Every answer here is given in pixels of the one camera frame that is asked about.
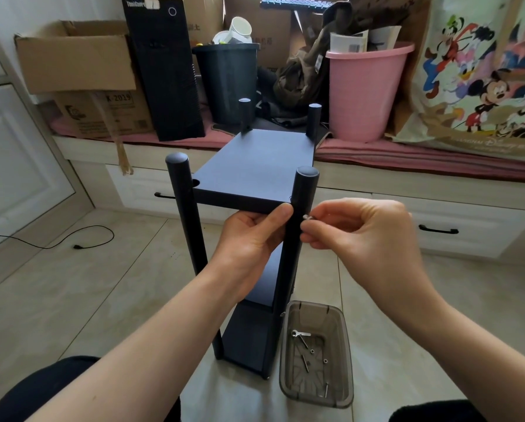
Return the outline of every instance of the person's right hand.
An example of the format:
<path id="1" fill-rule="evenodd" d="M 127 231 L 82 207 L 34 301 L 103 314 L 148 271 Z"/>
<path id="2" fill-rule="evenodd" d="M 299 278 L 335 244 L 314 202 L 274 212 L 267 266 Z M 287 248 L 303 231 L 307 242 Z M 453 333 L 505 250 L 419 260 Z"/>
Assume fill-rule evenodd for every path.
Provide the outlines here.
<path id="1" fill-rule="evenodd" d="M 310 215 L 315 220 L 302 222 L 301 241 L 332 249 L 394 321 L 420 320 L 443 302 L 424 272 L 415 226 L 403 204 L 343 198 L 324 201 Z"/>

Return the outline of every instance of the drawer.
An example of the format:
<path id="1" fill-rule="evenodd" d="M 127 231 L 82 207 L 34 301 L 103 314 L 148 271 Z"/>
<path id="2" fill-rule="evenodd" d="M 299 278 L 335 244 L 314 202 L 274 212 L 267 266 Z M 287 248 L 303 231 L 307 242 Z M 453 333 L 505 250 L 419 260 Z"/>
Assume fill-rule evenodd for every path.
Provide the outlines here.
<path id="1" fill-rule="evenodd" d="M 106 169 L 124 207 L 178 217 L 179 210 L 175 200 L 154 195 L 156 192 L 168 196 L 175 195 L 166 170 L 134 168 L 133 175 L 124 176 L 118 166 L 107 164 Z M 198 212 L 203 222 L 221 224 L 236 210 L 198 204 Z"/>
<path id="2" fill-rule="evenodd" d="M 335 190 L 333 188 L 317 188 L 313 198 L 313 207 L 326 200 L 338 200 L 340 198 L 372 198 L 370 193 L 346 190 Z"/>
<path id="3" fill-rule="evenodd" d="M 422 249 L 497 258 L 525 230 L 525 210 L 373 194 L 413 214 Z"/>

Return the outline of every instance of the black handle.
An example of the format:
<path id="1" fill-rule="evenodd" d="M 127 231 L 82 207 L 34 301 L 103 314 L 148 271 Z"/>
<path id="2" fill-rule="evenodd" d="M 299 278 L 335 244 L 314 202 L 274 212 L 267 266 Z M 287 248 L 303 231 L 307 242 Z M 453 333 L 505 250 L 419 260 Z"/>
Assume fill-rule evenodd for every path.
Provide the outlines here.
<path id="1" fill-rule="evenodd" d="M 162 195 L 160 192 L 156 192 L 155 194 L 153 194 L 155 197 L 158 197 L 158 198 L 170 198 L 171 200 L 175 200 L 176 197 L 170 197 L 168 195 Z"/>
<path id="2" fill-rule="evenodd" d="M 421 231 L 428 231 L 428 232 L 439 232 L 440 234 L 459 234 L 460 231 L 456 228 L 452 228 L 450 229 L 449 231 L 442 231 L 441 229 L 430 229 L 430 228 L 427 228 L 426 226 L 424 225 L 419 225 L 419 229 Z"/>

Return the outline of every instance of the forearm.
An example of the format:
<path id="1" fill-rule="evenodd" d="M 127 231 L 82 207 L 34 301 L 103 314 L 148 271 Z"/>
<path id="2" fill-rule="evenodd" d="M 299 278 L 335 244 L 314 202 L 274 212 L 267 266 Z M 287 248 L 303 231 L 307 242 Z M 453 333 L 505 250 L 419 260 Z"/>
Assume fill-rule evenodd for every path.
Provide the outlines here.
<path id="1" fill-rule="evenodd" d="M 230 287 L 206 268 L 30 420 L 162 421 L 234 305 Z"/>
<path id="2" fill-rule="evenodd" d="M 448 304 L 407 326 L 489 422 L 525 421 L 525 357 Z"/>

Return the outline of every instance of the pink mat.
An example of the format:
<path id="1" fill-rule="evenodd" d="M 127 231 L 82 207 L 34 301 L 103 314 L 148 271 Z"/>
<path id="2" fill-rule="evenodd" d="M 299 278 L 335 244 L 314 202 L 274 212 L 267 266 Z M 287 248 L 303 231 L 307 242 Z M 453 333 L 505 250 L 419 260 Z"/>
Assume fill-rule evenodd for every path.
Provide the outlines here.
<path id="1" fill-rule="evenodd" d="M 203 138 L 159 142 L 155 133 L 143 133 L 122 136 L 122 139 L 125 143 L 133 144 L 204 149 L 219 149 L 231 140 L 231 135 L 212 129 L 213 122 L 208 107 L 202 108 L 202 117 L 206 128 L 206 136 Z M 63 117 L 51 121 L 50 127 L 57 134 L 75 136 Z M 111 138 L 97 140 L 112 141 Z M 326 139 L 317 149 L 316 160 L 389 170 L 525 182 L 525 162 L 420 148 L 387 140 L 359 143 Z"/>

